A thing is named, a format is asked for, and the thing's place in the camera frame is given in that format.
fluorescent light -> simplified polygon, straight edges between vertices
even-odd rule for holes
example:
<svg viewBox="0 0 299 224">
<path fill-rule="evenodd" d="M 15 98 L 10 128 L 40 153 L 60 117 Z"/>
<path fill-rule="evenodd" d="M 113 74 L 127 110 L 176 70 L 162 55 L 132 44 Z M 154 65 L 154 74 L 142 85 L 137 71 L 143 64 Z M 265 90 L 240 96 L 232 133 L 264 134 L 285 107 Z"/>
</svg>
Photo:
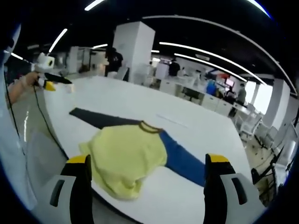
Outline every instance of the fluorescent light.
<svg viewBox="0 0 299 224">
<path fill-rule="evenodd" d="M 241 76 L 239 76 L 239 75 L 237 75 L 237 74 L 235 74 L 235 73 L 233 73 L 233 72 L 231 72 L 231 71 L 229 71 L 229 70 L 227 70 L 227 69 L 225 69 L 225 68 L 223 68 L 223 67 L 220 67 L 220 66 L 218 66 L 218 65 L 216 65 L 216 64 L 212 64 L 212 63 L 209 63 L 209 62 L 207 62 L 207 61 L 197 59 L 197 58 L 195 58 L 195 57 L 189 57 L 189 56 L 181 55 L 181 54 L 177 54 L 177 53 L 175 53 L 174 55 L 175 55 L 175 56 L 179 56 L 179 57 L 185 57 L 185 58 L 192 59 L 192 60 L 195 60 L 195 61 L 204 63 L 204 64 L 211 65 L 212 67 L 218 68 L 218 69 L 220 69 L 221 71 L 225 71 L 225 72 L 227 72 L 227 73 L 229 73 L 229 74 L 232 74 L 233 76 L 237 77 L 238 79 L 240 79 L 240 80 L 242 80 L 242 81 L 244 81 L 244 82 L 247 82 L 247 80 L 246 80 L 245 78 L 242 78 Z"/>
<path fill-rule="evenodd" d="M 16 55 L 15 53 L 10 53 L 11 54 L 11 56 L 14 56 L 14 57 L 16 57 L 16 58 L 18 58 L 18 59 L 20 59 L 20 60 L 23 60 L 23 58 L 21 57 L 21 56 L 18 56 L 18 55 Z"/>
<path fill-rule="evenodd" d="M 92 49 L 103 48 L 103 47 L 107 47 L 107 46 L 108 46 L 108 44 L 102 44 L 102 45 L 94 46 L 94 47 L 92 47 Z"/>
<path fill-rule="evenodd" d="M 217 54 L 214 54 L 214 53 L 211 53 L 211 52 L 208 52 L 208 51 L 205 51 L 205 50 L 201 50 L 201 49 L 198 49 L 198 48 L 193 48 L 193 47 L 189 47 L 189 46 L 185 46 L 185 45 L 181 45 L 181 44 L 176 44 L 176 43 L 167 43 L 167 42 L 160 42 L 160 44 L 162 45 L 170 45 L 170 46 L 175 46 L 175 47 L 181 47 L 181 48 L 187 48 L 187 49 L 191 49 L 191 50 L 196 50 L 196 51 L 199 51 L 199 52 L 202 52 L 202 53 L 205 53 L 207 55 L 212 55 L 214 57 L 217 57 L 217 58 L 220 58 L 226 62 L 229 62 L 237 67 L 239 67 L 240 69 L 244 70 L 245 72 L 249 73 L 250 75 L 252 75 L 254 78 L 256 78 L 258 81 L 260 81 L 262 84 L 264 85 L 267 85 L 263 80 L 260 79 L 260 77 L 256 76 L 255 74 L 253 74 L 251 71 L 249 71 L 248 69 L 242 67 L 241 65 L 231 61 L 231 60 L 228 60 L 224 57 L 221 57 L 220 55 L 217 55 Z"/>
<path fill-rule="evenodd" d="M 63 37 L 63 35 L 67 32 L 67 29 L 64 29 L 59 36 L 56 38 L 56 40 L 54 41 L 54 43 L 52 44 L 52 46 L 50 47 L 49 53 L 52 52 L 52 50 L 55 48 L 56 44 L 58 43 L 58 41 L 61 39 L 61 37 Z"/>
<path fill-rule="evenodd" d="M 153 62 L 160 62 L 160 61 L 161 61 L 161 59 L 159 59 L 159 58 L 156 58 L 156 57 L 153 58 Z"/>
<path fill-rule="evenodd" d="M 270 15 L 266 12 L 266 10 L 264 10 L 264 8 L 260 4 L 258 4 L 256 1 L 254 1 L 254 0 L 247 0 L 247 1 L 249 1 L 251 4 L 253 4 L 255 7 L 257 7 L 259 10 L 261 10 L 263 13 L 265 13 L 269 18 L 271 18 Z"/>
<path fill-rule="evenodd" d="M 94 2 L 92 2 L 90 5 L 88 5 L 84 10 L 85 11 L 89 11 L 91 10 L 93 7 L 97 6 L 98 4 L 100 4 L 101 2 L 103 2 L 104 0 L 95 0 Z"/>
</svg>

floor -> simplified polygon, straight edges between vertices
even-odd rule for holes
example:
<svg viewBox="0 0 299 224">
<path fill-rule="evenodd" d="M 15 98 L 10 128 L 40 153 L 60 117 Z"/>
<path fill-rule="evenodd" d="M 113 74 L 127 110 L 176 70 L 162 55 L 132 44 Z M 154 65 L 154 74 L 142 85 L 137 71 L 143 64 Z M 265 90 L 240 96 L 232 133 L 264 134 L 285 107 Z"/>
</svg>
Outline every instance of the floor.
<svg viewBox="0 0 299 224">
<path fill-rule="evenodd" d="M 43 92 L 41 90 L 37 91 L 37 97 L 40 104 L 40 108 L 45 115 L 45 119 L 48 124 L 50 124 L 49 116 L 45 108 L 45 101 L 43 97 Z M 45 125 L 43 117 L 41 116 L 40 111 L 38 110 L 36 104 L 36 98 L 33 92 L 33 89 L 27 91 L 20 100 L 13 105 L 13 111 L 17 121 L 17 126 L 20 134 L 24 137 L 24 140 L 27 141 L 33 131 L 39 131 L 51 138 L 49 131 Z M 262 173 L 270 164 L 272 155 L 270 150 L 261 149 L 255 139 L 245 140 L 244 150 L 246 152 L 250 168 L 256 168 L 258 173 Z M 269 175 L 262 179 L 256 186 L 259 189 L 260 193 L 265 191 L 271 181 L 273 180 L 272 175 Z M 130 224 L 134 223 L 128 221 L 126 218 L 121 217 L 119 214 L 116 214 L 114 211 L 109 209 L 104 203 L 102 203 L 97 198 L 93 200 L 93 216 L 94 222 L 96 224 Z"/>
</svg>

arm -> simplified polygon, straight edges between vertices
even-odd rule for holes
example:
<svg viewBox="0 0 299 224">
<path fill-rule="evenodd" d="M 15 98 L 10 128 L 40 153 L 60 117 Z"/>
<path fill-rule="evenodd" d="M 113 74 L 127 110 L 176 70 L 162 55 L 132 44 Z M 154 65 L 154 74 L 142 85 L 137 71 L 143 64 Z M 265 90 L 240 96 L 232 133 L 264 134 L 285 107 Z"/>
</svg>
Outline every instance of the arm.
<svg viewBox="0 0 299 224">
<path fill-rule="evenodd" d="M 20 80 L 18 80 L 10 89 L 8 95 L 10 98 L 11 104 L 14 104 L 20 95 L 26 90 L 26 88 L 38 79 L 38 73 L 30 72 L 27 75 L 23 76 Z"/>
</svg>

computer monitor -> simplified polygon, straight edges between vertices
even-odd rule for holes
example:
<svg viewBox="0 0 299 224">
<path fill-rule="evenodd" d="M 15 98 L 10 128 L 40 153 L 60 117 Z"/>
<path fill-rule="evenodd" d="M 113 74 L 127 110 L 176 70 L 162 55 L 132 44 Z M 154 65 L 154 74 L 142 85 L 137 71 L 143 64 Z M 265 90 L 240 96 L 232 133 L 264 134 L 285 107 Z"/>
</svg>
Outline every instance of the computer monitor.
<svg viewBox="0 0 299 224">
<path fill-rule="evenodd" d="M 235 82 L 232 81 L 232 80 L 230 80 L 230 79 L 228 78 L 228 79 L 226 79 L 225 84 L 226 84 L 226 85 L 229 85 L 229 86 L 231 86 L 231 87 L 233 87 L 234 84 L 235 84 Z"/>
</svg>

yellow t-shirt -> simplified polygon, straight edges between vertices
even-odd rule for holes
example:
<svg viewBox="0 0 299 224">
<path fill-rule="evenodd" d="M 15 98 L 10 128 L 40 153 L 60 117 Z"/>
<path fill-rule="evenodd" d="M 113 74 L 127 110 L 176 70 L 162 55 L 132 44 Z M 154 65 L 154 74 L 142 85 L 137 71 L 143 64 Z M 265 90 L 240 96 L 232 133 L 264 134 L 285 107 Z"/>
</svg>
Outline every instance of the yellow t-shirt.
<svg viewBox="0 0 299 224">
<path fill-rule="evenodd" d="M 79 147 L 82 154 L 91 155 L 93 179 L 98 185 L 113 197 L 135 199 L 142 179 L 166 164 L 161 131 L 145 122 L 105 127 Z"/>
</svg>

